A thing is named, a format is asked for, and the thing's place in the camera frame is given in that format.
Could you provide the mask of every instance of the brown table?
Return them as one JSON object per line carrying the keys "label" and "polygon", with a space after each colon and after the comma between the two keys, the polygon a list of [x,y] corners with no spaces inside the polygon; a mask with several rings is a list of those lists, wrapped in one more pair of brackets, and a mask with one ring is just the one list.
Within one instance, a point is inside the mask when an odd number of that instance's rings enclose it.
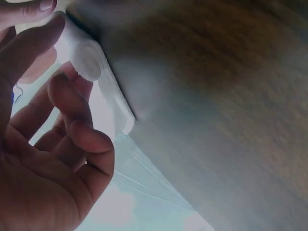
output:
{"label": "brown table", "polygon": [[70,12],[106,53],[133,140],[217,231],[308,230],[308,1],[81,0]]}

